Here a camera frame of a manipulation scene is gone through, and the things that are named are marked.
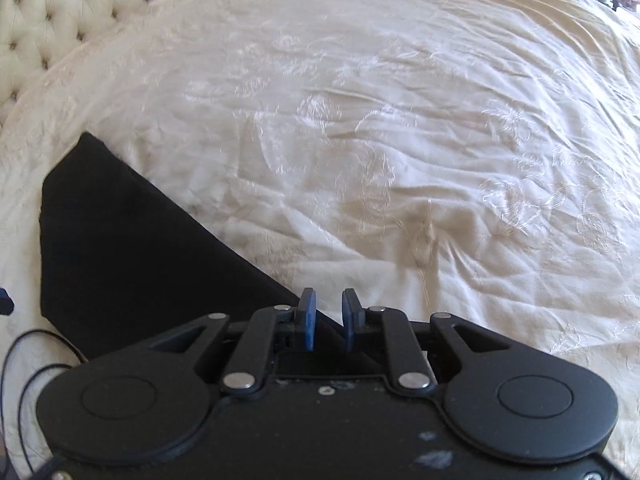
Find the black cloth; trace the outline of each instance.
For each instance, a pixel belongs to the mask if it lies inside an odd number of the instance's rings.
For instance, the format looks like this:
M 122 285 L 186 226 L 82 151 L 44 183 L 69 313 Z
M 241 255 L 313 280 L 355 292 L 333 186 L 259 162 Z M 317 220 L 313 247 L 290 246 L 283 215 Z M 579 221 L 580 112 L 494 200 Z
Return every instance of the black cloth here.
M 44 181 L 40 246 L 42 315 L 88 359 L 211 312 L 298 304 L 88 133 Z M 344 347 L 323 314 L 316 342 Z

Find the screw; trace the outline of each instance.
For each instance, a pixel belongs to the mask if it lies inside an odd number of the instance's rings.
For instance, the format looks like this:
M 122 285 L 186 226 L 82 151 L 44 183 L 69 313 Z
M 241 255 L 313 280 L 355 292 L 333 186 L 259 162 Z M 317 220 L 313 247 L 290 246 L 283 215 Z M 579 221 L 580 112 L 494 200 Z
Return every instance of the screw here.
M 398 378 L 398 382 L 400 383 L 400 386 L 409 390 L 421 390 L 429 386 L 431 380 L 428 376 L 421 374 L 420 372 L 408 372 L 402 374 Z
M 222 383 L 231 390 L 246 390 L 255 384 L 255 377 L 246 372 L 234 372 L 225 375 Z
M 318 393 L 320 395 L 329 396 L 335 393 L 335 390 L 331 386 L 320 386 L 318 388 Z

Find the metal rivet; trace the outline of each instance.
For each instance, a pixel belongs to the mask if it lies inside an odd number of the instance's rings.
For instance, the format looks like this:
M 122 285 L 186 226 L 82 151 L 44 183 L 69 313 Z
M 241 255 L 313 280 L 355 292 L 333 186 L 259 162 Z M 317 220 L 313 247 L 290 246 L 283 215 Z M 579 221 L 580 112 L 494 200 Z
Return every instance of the metal rivet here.
M 320 386 L 318 388 L 318 393 L 320 395 L 329 396 L 335 393 L 335 390 L 331 386 Z
M 73 480 L 73 477 L 66 471 L 56 471 L 51 475 L 51 480 Z
M 245 372 L 234 372 L 225 375 L 222 383 L 232 390 L 245 390 L 255 384 L 255 377 Z
M 420 372 L 408 372 L 402 374 L 398 378 L 398 382 L 403 388 L 407 388 L 409 390 L 421 390 L 429 386 L 431 380 L 428 376 L 421 374 Z

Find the bed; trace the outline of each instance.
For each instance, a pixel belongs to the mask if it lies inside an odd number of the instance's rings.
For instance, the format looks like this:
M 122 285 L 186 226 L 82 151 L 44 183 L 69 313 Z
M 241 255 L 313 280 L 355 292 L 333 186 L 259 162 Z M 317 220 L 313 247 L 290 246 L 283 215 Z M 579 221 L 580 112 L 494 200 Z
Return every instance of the bed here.
M 594 370 L 620 400 L 606 454 L 640 479 L 638 52 L 593 0 L 145 0 L 2 109 L 0 355 L 48 326 L 42 182 L 87 130 L 335 319 L 352 286 Z M 21 475 L 20 386 L 65 358 L 13 361 Z

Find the wire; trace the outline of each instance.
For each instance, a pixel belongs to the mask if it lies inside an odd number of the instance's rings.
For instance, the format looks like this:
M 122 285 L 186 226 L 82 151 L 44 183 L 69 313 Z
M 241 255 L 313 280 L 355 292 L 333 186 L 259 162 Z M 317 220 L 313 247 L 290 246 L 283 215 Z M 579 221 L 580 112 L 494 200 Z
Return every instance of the wire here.
M 24 437 L 22 436 L 22 406 L 24 403 L 24 396 L 27 394 L 27 390 L 29 389 L 29 386 L 31 386 L 31 383 L 33 383 L 33 381 L 40 377 L 44 372 L 56 369 L 70 370 L 71 368 L 71 365 L 67 365 L 64 363 L 53 363 L 47 366 L 43 366 L 39 370 L 36 370 L 31 377 L 29 377 L 29 380 L 24 385 L 24 388 L 20 393 L 20 400 L 18 401 L 18 439 L 20 440 L 20 448 L 22 449 L 22 454 L 24 455 L 24 461 L 27 463 L 27 466 L 29 467 L 29 470 L 32 474 L 35 471 L 33 469 L 33 465 L 31 465 L 31 460 L 29 460 L 29 457 L 27 456 L 27 447 L 24 443 Z
M 4 361 L 2 362 L 2 372 L 0 372 L 0 433 L 2 434 L 2 448 L 4 449 L 4 456 L 6 457 L 6 462 L 4 464 L 4 469 L 0 471 L 0 480 L 6 480 L 6 477 L 9 473 L 9 450 L 6 445 L 6 439 L 4 437 L 4 379 L 6 377 L 6 368 L 9 362 L 9 357 L 11 357 L 18 343 L 25 339 L 26 337 L 33 334 L 43 334 L 51 336 L 54 339 L 60 341 L 64 346 L 66 346 L 69 350 L 73 352 L 73 354 L 78 358 L 81 363 L 85 363 L 86 359 L 82 356 L 80 351 L 73 346 L 69 341 L 63 338 L 61 335 L 52 332 L 51 330 L 45 330 L 43 328 L 35 328 L 33 330 L 29 330 L 20 334 L 14 342 L 11 343 L 9 349 L 4 356 Z

